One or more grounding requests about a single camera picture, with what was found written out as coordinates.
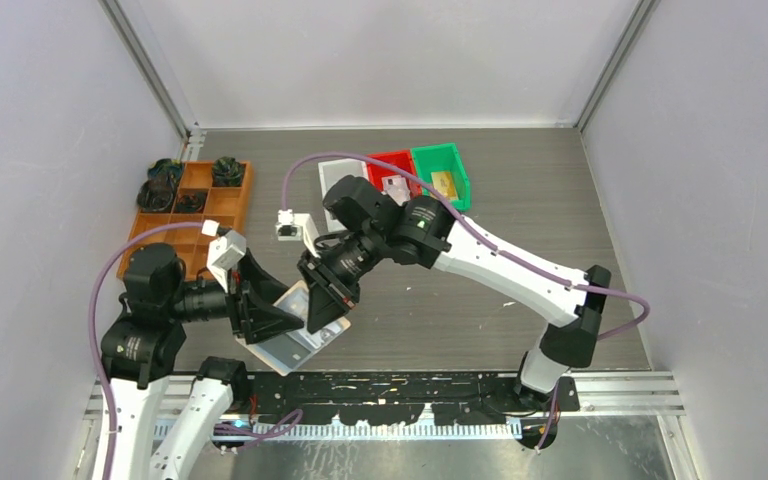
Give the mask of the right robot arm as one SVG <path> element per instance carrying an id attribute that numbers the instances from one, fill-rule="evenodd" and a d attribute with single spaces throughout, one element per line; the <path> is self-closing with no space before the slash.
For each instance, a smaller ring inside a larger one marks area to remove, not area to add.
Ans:
<path id="1" fill-rule="evenodd" d="M 319 247 L 309 215 L 284 209 L 280 237 L 298 237 L 306 252 L 298 269 L 309 291 L 306 328 L 314 333 L 353 309 L 359 281 L 384 259 L 455 274 L 487 286 L 538 313 L 547 323 L 522 360 L 515 384 L 518 403 L 542 409 L 560 377 L 590 365 L 611 274 L 561 267 L 504 242 L 432 196 L 403 204 L 368 180 L 347 175 L 327 192 L 324 208 L 344 227 L 335 245 Z"/>

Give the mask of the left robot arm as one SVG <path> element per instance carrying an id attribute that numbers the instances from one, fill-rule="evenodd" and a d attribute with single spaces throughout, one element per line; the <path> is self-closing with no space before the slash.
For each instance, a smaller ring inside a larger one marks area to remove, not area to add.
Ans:
<path id="1" fill-rule="evenodd" d="M 149 430 L 169 386 L 176 357 L 191 322 L 227 320 L 234 337 L 258 345 L 299 330 L 299 316 L 276 306 L 288 286 L 263 271 L 247 250 L 221 237 L 212 279 L 189 281 L 186 264 L 166 243 L 139 246 L 123 276 L 122 310 L 98 344 L 99 378 L 107 432 L 99 444 L 96 479 L 163 479 L 188 474 L 195 452 L 208 441 L 219 416 L 245 409 L 252 397 L 243 362 L 209 357 L 194 383 L 194 395 L 163 442 L 158 466 L 148 463 Z"/>

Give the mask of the white card in red bin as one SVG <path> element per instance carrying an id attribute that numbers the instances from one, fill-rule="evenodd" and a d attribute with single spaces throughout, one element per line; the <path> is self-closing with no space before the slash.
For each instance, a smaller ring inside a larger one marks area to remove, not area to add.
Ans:
<path id="1" fill-rule="evenodd" d="M 398 205 L 404 205 L 411 198 L 411 190 L 407 180 L 400 175 L 386 176 L 381 179 L 382 191 L 390 196 Z"/>

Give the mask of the gold card in green bin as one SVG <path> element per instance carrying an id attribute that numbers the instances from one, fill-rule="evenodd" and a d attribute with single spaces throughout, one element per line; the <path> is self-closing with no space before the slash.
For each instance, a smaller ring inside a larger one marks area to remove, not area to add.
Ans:
<path id="1" fill-rule="evenodd" d="M 442 170 L 431 173 L 432 186 L 449 201 L 454 202 L 459 199 L 457 187 L 451 171 Z"/>

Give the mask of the orange wooden compartment tray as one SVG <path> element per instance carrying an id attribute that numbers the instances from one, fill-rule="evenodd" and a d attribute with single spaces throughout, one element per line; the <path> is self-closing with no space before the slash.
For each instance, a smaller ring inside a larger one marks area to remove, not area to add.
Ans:
<path id="1" fill-rule="evenodd" d="M 170 213 L 141 213 L 137 206 L 137 214 L 132 224 L 129 240 L 167 224 L 202 223 L 205 220 L 216 221 L 222 227 L 230 227 L 243 233 L 253 185 L 253 168 L 250 166 L 250 162 L 239 161 L 246 167 L 242 186 L 213 187 L 211 176 L 213 162 L 182 162 L 184 166 L 183 176 L 179 185 L 175 188 L 176 197 L 180 191 L 184 190 L 207 190 L 207 203 L 202 213 L 176 214 L 172 212 L 173 208 Z M 212 276 L 206 269 L 206 259 L 208 245 L 212 238 L 200 233 L 200 228 L 164 230 L 147 236 L 137 242 L 136 247 L 129 248 L 124 254 L 117 270 L 117 277 L 122 278 L 126 267 L 130 263 L 130 256 L 136 251 L 137 247 L 150 243 L 166 243 L 171 245 L 178 257 L 185 262 L 187 280 L 195 280 L 197 276 L 211 279 Z"/>

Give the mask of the dark fabric bundle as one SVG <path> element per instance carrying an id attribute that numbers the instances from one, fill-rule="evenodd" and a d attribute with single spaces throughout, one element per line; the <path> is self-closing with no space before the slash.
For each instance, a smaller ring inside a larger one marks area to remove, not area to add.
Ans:
<path id="1" fill-rule="evenodd" d="M 180 160 L 172 158 L 162 158 L 157 160 L 147 170 L 148 181 L 161 181 L 171 184 L 176 188 L 183 176 L 184 166 Z"/>
<path id="2" fill-rule="evenodd" d="M 141 213 L 170 213 L 175 197 L 173 184 L 148 180 L 141 185 L 136 204 Z"/>
<path id="3" fill-rule="evenodd" d="M 189 189 L 180 191 L 175 199 L 173 213 L 196 214 L 202 213 L 207 203 L 208 191 Z"/>
<path id="4" fill-rule="evenodd" d="M 211 166 L 213 187 L 241 187 L 246 167 L 236 158 L 222 156 Z"/>

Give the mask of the white plastic bin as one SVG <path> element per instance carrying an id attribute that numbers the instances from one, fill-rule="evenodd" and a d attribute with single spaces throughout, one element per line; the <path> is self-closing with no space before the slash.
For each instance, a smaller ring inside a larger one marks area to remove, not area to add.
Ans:
<path id="1" fill-rule="evenodd" d="M 323 161 L 318 164 L 319 182 L 322 197 L 343 177 L 355 176 L 368 178 L 366 164 L 351 158 Z M 345 227 L 328 211 L 325 210 L 325 222 L 327 231 L 335 233 L 343 231 Z"/>

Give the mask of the green plastic bin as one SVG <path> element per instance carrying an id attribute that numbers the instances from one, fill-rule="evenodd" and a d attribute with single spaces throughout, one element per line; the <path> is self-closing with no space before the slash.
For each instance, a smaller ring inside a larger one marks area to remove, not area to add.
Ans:
<path id="1" fill-rule="evenodd" d="M 460 212 L 467 212 L 472 207 L 471 182 L 459 150 L 454 143 L 416 147 L 412 148 L 410 152 L 417 176 L 421 180 L 432 186 L 432 172 L 442 170 L 451 171 L 457 187 L 459 199 L 451 202 L 443 194 L 442 195 Z"/>

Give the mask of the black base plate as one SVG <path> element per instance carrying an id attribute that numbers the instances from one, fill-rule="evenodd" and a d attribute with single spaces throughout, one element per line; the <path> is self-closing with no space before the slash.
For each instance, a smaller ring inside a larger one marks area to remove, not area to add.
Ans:
<path id="1" fill-rule="evenodd" d="M 528 400 L 505 372 L 306 372 L 251 375 L 251 395 L 214 429 L 246 444 L 278 428 L 280 441 L 508 440 L 550 446 L 560 417 L 580 410 L 569 376 Z"/>

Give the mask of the aluminium rail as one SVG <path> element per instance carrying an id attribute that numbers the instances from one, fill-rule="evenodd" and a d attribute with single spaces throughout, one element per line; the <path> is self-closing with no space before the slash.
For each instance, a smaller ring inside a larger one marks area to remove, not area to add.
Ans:
<path id="1" fill-rule="evenodd" d="M 576 385 L 581 408 L 560 419 L 679 416 L 684 406 L 671 374 L 650 371 L 579 371 L 565 376 Z"/>

